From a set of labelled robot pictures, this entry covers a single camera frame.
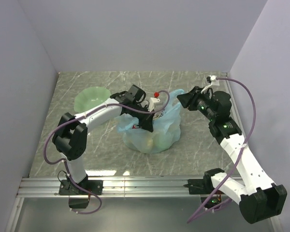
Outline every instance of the marble floor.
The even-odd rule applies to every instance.
[[[61,116],[75,114],[74,98],[83,89],[101,86],[111,93],[128,90],[138,85],[147,97],[165,89],[191,90],[194,86],[206,85],[205,78],[219,72],[62,72],[49,107],[41,139],[37,148],[30,177],[56,176],[64,170],[62,163],[48,165],[44,162],[42,149],[48,133],[57,127]],[[215,90],[228,91],[223,82]],[[208,129],[208,120],[200,112],[181,110],[181,138],[170,149],[157,154],[143,154],[127,148],[121,134],[116,131],[116,120],[97,127],[87,138],[84,153],[85,168],[89,175],[203,175],[212,168],[229,170],[233,163],[216,143]],[[50,160],[60,154],[50,144],[47,149]]]

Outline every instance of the table surface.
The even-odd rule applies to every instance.
[[[90,200],[89,210],[96,207]],[[266,219],[247,223],[232,202],[187,224],[200,206],[198,196],[185,198],[103,198],[102,208],[85,216],[71,213],[66,198],[26,198],[16,232],[272,232]]]
[[[210,74],[223,75],[219,72],[60,73],[30,177],[56,176],[60,170],[64,170],[62,163],[51,166],[44,162],[43,145],[48,133],[57,127],[64,113],[76,113],[74,99],[83,89],[101,86],[116,93],[128,90],[135,84],[149,97],[161,89],[173,91],[181,88],[190,91],[194,86],[205,86],[205,78]],[[228,92],[227,85],[223,82],[213,89]],[[180,114],[180,140],[168,150],[157,154],[143,154],[127,148],[122,142],[122,135],[116,131],[114,119],[98,126],[88,135],[87,148],[83,154],[88,175],[203,175],[205,171],[217,167],[229,170],[233,165],[232,161],[211,136],[208,120],[200,112],[182,109]],[[53,144],[49,144],[47,155],[50,160],[60,158]]]

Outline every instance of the plastic bag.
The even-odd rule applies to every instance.
[[[168,105],[154,116],[153,132],[135,128],[139,122],[136,117],[128,114],[117,117],[117,131],[123,133],[124,144],[130,149],[146,154],[158,153],[170,148],[180,138],[181,104],[178,102],[173,105],[173,102],[177,95],[183,93],[185,93],[183,89],[170,93]]]

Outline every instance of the green bowl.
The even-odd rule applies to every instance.
[[[111,92],[103,87],[90,87],[80,92],[74,100],[74,111],[82,113],[105,102]]]

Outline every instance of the white enclosure wall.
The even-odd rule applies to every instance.
[[[290,0],[268,0],[231,77],[246,83],[255,97],[257,124],[250,146],[266,172],[287,189],[281,221],[290,232]],[[250,100],[241,87],[233,89],[248,131]]]
[[[16,0],[0,0],[0,232],[32,164],[56,71]]]
[[[266,0],[19,0],[58,71],[230,71]]]

